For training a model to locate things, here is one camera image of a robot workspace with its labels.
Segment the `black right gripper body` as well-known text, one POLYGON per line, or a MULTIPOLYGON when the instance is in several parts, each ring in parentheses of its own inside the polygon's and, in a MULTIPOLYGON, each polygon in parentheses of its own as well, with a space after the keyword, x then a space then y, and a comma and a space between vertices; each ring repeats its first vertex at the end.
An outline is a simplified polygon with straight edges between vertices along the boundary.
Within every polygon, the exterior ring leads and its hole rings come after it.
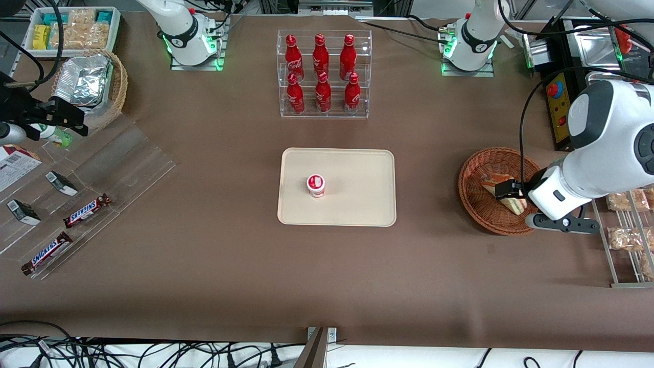
POLYGON ((1 121, 10 124, 41 123, 38 109, 39 100, 33 98, 26 87, 9 88, 15 82, 9 75, 1 72, 1 121))

